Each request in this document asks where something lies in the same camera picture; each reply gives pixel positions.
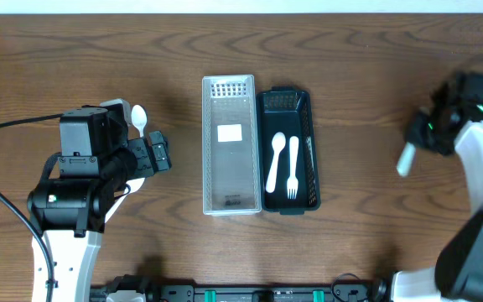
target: wood grain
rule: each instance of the wood grain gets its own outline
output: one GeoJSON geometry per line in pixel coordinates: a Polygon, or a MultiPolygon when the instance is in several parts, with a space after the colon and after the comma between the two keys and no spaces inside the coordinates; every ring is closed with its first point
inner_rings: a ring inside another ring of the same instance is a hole
{"type": "MultiPolygon", "coordinates": [[[[483,72],[483,15],[0,16],[0,122],[123,97],[169,137],[173,169],[106,226],[95,284],[322,284],[433,265],[469,216],[461,164],[420,152],[407,179],[395,164],[404,125],[455,69],[483,72]],[[228,74],[310,92],[316,212],[202,214],[201,79],[228,74]]],[[[0,190],[23,211],[58,131],[0,130],[0,190]]],[[[0,301],[30,300],[30,243],[0,204],[0,301]]]]}

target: black cable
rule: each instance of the black cable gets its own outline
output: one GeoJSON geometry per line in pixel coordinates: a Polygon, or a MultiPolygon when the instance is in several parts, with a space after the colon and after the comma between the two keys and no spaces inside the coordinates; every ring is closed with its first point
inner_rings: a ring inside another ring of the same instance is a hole
{"type": "Polygon", "coordinates": [[[62,116],[63,116],[62,114],[54,114],[54,115],[45,116],[45,117],[33,117],[33,118],[25,118],[23,120],[17,120],[17,121],[11,121],[11,122],[2,122],[0,123],[0,128],[5,128],[8,126],[14,126],[14,125],[19,125],[19,124],[29,123],[29,122],[40,122],[40,121],[54,119],[62,116]]]}
{"type": "MultiPolygon", "coordinates": [[[[19,125],[19,124],[24,124],[28,122],[39,122],[39,121],[45,121],[53,118],[58,118],[62,117],[62,114],[55,114],[55,115],[50,115],[50,116],[45,116],[45,117],[33,117],[33,118],[26,118],[22,120],[17,120],[17,121],[11,121],[11,122],[4,122],[0,123],[0,128],[5,128],[9,126],[14,126],[14,125],[19,125]]],[[[54,276],[54,264],[51,259],[51,256],[49,255],[48,248],[44,244],[44,241],[42,240],[42,237],[40,234],[37,233],[37,231],[34,229],[34,226],[31,224],[31,221],[27,219],[26,216],[23,215],[23,213],[7,198],[5,195],[3,195],[0,192],[0,201],[12,212],[14,215],[16,215],[19,220],[23,222],[23,224],[28,228],[28,230],[33,234],[34,239],[39,243],[40,249],[42,250],[42,253],[44,255],[44,259],[46,260],[46,266],[48,267],[48,281],[46,282],[47,289],[46,289],[46,301],[51,302],[51,297],[53,296],[53,288],[54,288],[54,283],[55,283],[55,276],[54,276]]]]}
{"type": "Polygon", "coordinates": [[[125,186],[126,186],[126,189],[127,189],[127,193],[124,193],[124,194],[119,195],[119,196],[115,196],[115,198],[114,198],[115,201],[117,201],[119,198],[124,197],[124,196],[130,194],[130,192],[132,192],[132,187],[129,184],[126,184],[125,186]]]}
{"type": "Polygon", "coordinates": [[[48,180],[49,176],[51,175],[51,171],[53,171],[55,164],[59,161],[59,157],[61,156],[61,152],[56,152],[51,154],[50,157],[46,160],[46,164],[44,164],[44,168],[42,169],[42,175],[40,175],[40,181],[48,180]]]}
{"type": "MultiPolygon", "coordinates": [[[[357,280],[361,280],[359,277],[355,276],[353,273],[343,273],[342,275],[339,275],[338,277],[335,278],[335,280],[333,281],[333,283],[331,284],[331,293],[333,294],[333,296],[339,300],[340,302],[346,302],[344,301],[341,297],[339,297],[336,293],[335,293],[335,284],[338,280],[344,278],[344,277],[353,277],[357,280]]],[[[368,288],[366,287],[366,285],[363,284],[363,286],[365,287],[366,289],[366,294],[368,295],[368,288]]],[[[360,299],[360,300],[357,300],[357,302],[362,302],[362,301],[367,301],[368,298],[366,299],[360,299]]]]}

